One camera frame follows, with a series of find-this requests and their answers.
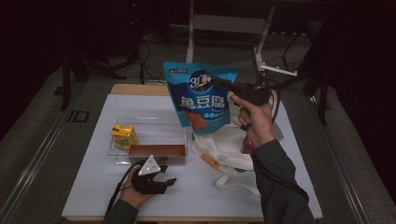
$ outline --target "chip bag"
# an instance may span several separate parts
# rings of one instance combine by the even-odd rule
[[[163,64],[167,87],[182,127],[195,133],[214,133],[231,122],[228,91],[215,87],[214,78],[235,81],[237,67],[204,63]]]

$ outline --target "white table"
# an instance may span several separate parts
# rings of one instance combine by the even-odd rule
[[[139,87],[145,92],[156,87]],[[157,87],[165,92],[164,87]],[[110,130],[118,117],[174,115],[169,96],[109,94],[92,135],[91,142],[79,168],[62,216],[69,220],[102,220],[108,201],[117,183],[129,166],[116,165],[107,156],[111,141]],[[296,180],[308,193],[309,207],[314,217],[322,217],[317,196],[304,166],[290,122],[283,105],[276,119],[285,140],[283,147],[296,166]],[[186,165],[169,166],[163,179],[177,178],[164,195],[146,202],[139,211],[138,221],[262,221],[260,198],[245,189],[220,190],[215,182],[222,173],[214,170],[193,152],[188,152]],[[253,172],[234,177],[234,181],[254,185]]]

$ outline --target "gray floor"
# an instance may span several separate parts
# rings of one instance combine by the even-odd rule
[[[214,34],[198,33],[194,61],[221,66],[238,66],[241,72],[237,80],[254,83],[260,75],[253,61],[252,44],[257,36],[236,35],[234,41],[217,38]],[[170,42],[163,42],[156,35],[148,35],[150,46],[146,78],[158,77],[162,63],[184,62],[187,50],[187,35],[183,28],[175,28]],[[281,55],[289,44],[290,37],[271,34],[263,51],[267,64],[283,67]],[[300,36],[288,52],[290,70],[301,63],[309,41]],[[141,47],[144,58],[149,50]],[[90,141],[100,110],[114,83],[92,72],[87,83],[73,81],[74,101],[68,110],[60,111],[62,97],[53,95],[56,87],[62,86],[61,70],[54,73],[42,90],[0,143],[0,172],[2,187],[0,202],[6,203],[13,195],[14,209],[10,211],[9,223],[71,223],[62,218],[68,192],[73,185],[78,167]],[[138,81],[139,66],[135,65],[120,75],[128,77],[123,82]],[[268,77],[285,80],[286,75],[268,73]],[[302,150],[305,165],[310,174],[324,218],[321,223],[396,223],[396,208],[388,196],[374,166],[364,149],[346,112],[337,99],[336,91],[330,89],[327,125],[320,125],[315,104],[302,94],[305,80],[288,87],[284,94],[294,134]],[[89,111],[85,123],[66,122],[72,110]],[[44,155],[35,166],[29,164],[35,154]],[[12,190],[20,178],[28,176],[26,167],[36,172],[18,196]]]

